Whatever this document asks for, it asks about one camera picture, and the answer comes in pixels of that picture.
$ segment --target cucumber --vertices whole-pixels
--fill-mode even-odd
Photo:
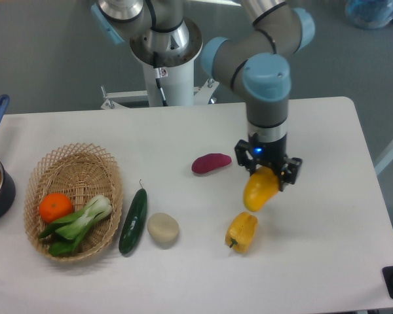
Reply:
[[[141,188],[132,200],[130,210],[122,227],[119,239],[119,252],[128,254],[137,245],[143,233],[145,219],[147,217],[147,192]]]

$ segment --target white table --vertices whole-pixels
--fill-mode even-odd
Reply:
[[[295,186],[258,212],[256,238],[242,256],[224,236],[244,210],[248,173],[234,146],[245,138],[241,103],[5,116],[0,159],[17,195],[0,219],[0,314],[393,307],[381,273],[393,265],[393,231],[351,100],[290,101],[288,154],[303,158],[303,168]],[[149,215],[177,219],[181,232],[171,249],[158,248],[144,231],[129,258],[118,252],[119,234],[99,257],[73,266],[34,250],[22,218],[29,176],[52,149],[83,142],[116,157],[124,215],[142,179]],[[209,152],[229,154],[232,166],[195,177],[193,160]]]

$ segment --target green vegetable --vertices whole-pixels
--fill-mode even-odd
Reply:
[[[69,214],[67,216],[61,217],[57,220],[54,220],[51,222],[47,227],[45,227],[44,231],[42,231],[39,235],[38,238],[42,239],[44,237],[48,237],[50,234],[52,234],[55,230],[58,228],[65,226],[66,224],[72,223],[74,220],[78,219],[83,213],[86,211],[85,208],[81,209],[80,211],[76,211],[72,214]]]
[[[63,241],[58,241],[53,243],[50,248],[48,249],[48,252],[52,256],[58,256],[61,254],[65,253],[70,253],[75,250],[75,248],[80,244],[80,242],[83,240],[89,229],[95,225],[98,221],[101,221],[103,218],[109,216],[112,212],[112,206],[107,205],[104,211],[101,211],[97,216],[95,216],[92,220],[89,221],[89,223],[81,229],[80,234],[75,238],[74,242],[63,242]]]
[[[141,188],[132,200],[130,210],[125,219],[119,239],[119,251],[128,254],[137,245],[143,233],[145,218],[147,216],[147,192]]]
[[[56,234],[61,241],[54,242],[48,249],[52,256],[70,253],[83,240],[89,229],[98,221],[109,216],[112,206],[108,198],[98,195],[92,198],[80,211],[64,216],[50,223],[39,238]]]
[[[89,222],[93,221],[96,216],[104,212],[107,206],[111,206],[108,198],[103,195],[95,196],[86,204],[83,215],[70,224],[66,224],[55,230],[56,234],[68,241],[74,241],[82,232],[83,228]]]

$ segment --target red sweet potato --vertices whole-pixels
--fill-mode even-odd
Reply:
[[[192,171],[199,175],[231,164],[231,157],[220,153],[212,153],[197,158],[192,164]]]

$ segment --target blue joint cap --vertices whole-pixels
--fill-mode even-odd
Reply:
[[[316,33],[316,26],[314,26],[314,20],[312,16],[305,9],[295,8],[293,11],[297,13],[301,22],[300,50],[302,47],[308,45],[313,40],[314,34]]]
[[[112,25],[106,20],[105,16],[103,16],[96,4],[92,5],[90,10],[97,21],[99,28],[113,44],[125,43],[124,39],[122,39],[122,37],[113,29]]]
[[[283,100],[291,90],[290,65],[279,54],[257,54],[244,65],[243,85],[261,101]]]
[[[201,66],[204,71],[214,78],[214,58],[215,54],[217,54],[218,48],[220,48],[221,44],[225,41],[228,41],[225,37],[216,37],[209,41],[204,49],[202,49],[201,53]]]

